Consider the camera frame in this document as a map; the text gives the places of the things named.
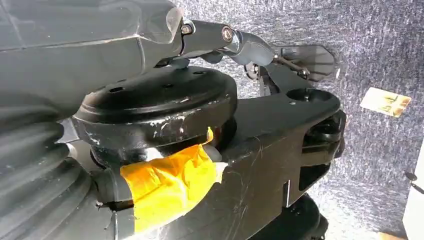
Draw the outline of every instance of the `gray carpet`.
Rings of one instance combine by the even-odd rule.
[[[424,2],[420,0],[173,0],[189,19],[228,23],[273,46],[319,44],[335,54],[340,74],[317,87],[341,99],[349,119],[346,151],[310,194],[329,219],[327,239],[404,235],[409,191],[424,127]],[[233,76],[241,98],[257,82],[229,59],[216,66]],[[360,107],[370,87],[412,98],[400,118]]]

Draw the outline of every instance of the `yellow tape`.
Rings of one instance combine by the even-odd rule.
[[[207,135],[209,143],[213,139],[210,128]],[[132,193],[136,233],[185,215],[206,196],[219,175],[222,177],[202,144],[169,157],[123,166],[120,174]]]

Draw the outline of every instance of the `paper label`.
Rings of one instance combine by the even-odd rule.
[[[360,106],[378,113],[399,118],[411,102],[408,96],[371,87],[365,94]]]

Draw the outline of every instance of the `white surface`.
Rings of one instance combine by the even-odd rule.
[[[417,181],[414,181],[420,188],[424,188],[424,142],[416,163],[415,175]],[[409,240],[422,240],[424,221],[424,194],[411,187],[406,204],[403,224],[405,225],[406,235]]]

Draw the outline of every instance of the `hex bolt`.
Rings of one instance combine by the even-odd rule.
[[[222,38],[229,43],[233,41],[233,30],[229,26],[222,28]]]
[[[191,34],[193,32],[192,26],[184,24],[181,26],[181,33],[183,35]]]

